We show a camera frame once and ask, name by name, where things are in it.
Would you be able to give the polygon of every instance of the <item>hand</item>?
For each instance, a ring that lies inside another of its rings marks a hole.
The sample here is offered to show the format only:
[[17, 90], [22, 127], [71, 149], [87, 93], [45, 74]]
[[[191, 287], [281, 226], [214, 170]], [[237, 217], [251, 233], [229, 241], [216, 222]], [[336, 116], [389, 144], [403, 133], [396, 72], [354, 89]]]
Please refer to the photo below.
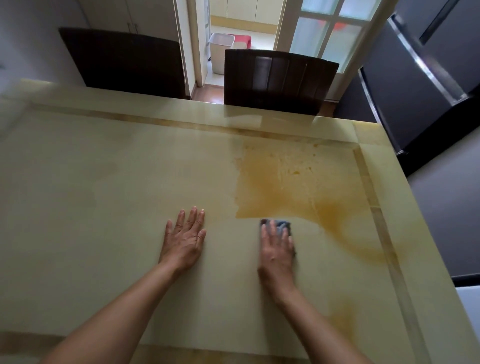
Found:
[[207, 230], [202, 229], [205, 212], [197, 211], [194, 206], [190, 211], [187, 222], [185, 210], [181, 210], [175, 228], [172, 229], [172, 221], [168, 220], [165, 228], [160, 264], [166, 264], [176, 273], [183, 273], [190, 269], [202, 254]]
[[279, 304], [285, 295], [295, 290], [293, 280], [293, 257], [295, 246], [288, 236], [288, 230], [283, 230], [282, 237], [277, 235], [274, 220], [270, 221], [270, 233], [267, 225], [262, 225], [262, 249], [260, 251], [260, 266], [258, 276], [275, 303]]

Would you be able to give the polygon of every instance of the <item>white trash bin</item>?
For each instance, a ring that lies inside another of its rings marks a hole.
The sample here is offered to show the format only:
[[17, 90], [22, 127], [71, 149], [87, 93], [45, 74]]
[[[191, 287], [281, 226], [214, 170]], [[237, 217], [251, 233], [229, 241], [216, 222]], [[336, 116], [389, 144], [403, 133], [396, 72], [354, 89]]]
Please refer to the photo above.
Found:
[[231, 49], [235, 36], [213, 33], [210, 37], [210, 53], [212, 55], [212, 70], [217, 74], [225, 74], [225, 50]]

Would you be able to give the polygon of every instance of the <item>white tile floor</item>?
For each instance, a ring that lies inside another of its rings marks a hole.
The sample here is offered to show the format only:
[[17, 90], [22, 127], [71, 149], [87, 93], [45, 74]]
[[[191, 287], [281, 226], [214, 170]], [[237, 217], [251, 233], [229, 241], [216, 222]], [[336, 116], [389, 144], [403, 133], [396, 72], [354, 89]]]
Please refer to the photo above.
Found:
[[[266, 34], [266, 33], [257, 33], [249, 32], [247, 30], [240, 29], [231, 29], [223, 28], [221, 26], [213, 25], [211, 28], [213, 33], [224, 33], [224, 34], [238, 34], [240, 36], [251, 36], [252, 37], [252, 49], [266, 49], [273, 50], [273, 45], [275, 43], [275, 34]], [[208, 73], [205, 83], [209, 85], [223, 86], [224, 77], [222, 74], [216, 74], [212, 71], [212, 62], [208, 63]]]

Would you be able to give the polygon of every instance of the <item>chair backrest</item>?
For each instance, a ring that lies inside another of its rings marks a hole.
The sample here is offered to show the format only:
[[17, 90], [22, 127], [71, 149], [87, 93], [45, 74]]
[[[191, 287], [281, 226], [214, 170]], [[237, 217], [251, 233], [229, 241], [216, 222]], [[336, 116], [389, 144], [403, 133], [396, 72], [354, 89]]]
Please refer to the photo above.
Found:
[[339, 64], [273, 50], [225, 51], [226, 105], [317, 115]]
[[96, 29], [60, 35], [88, 87], [186, 98], [178, 42]]

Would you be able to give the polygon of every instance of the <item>dining table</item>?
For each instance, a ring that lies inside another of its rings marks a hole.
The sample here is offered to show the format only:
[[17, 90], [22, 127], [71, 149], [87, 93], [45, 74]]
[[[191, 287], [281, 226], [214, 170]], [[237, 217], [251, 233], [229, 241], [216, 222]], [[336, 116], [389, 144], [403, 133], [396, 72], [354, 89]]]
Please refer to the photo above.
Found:
[[132, 363], [308, 362], [258, 279], [263, 218], [291, 223], [296, 285], [374, 363], [480, 363], [381, 125], [25, 79], [0, 97], [0, 362], [135, 283], [192, 206], [204, 251]]

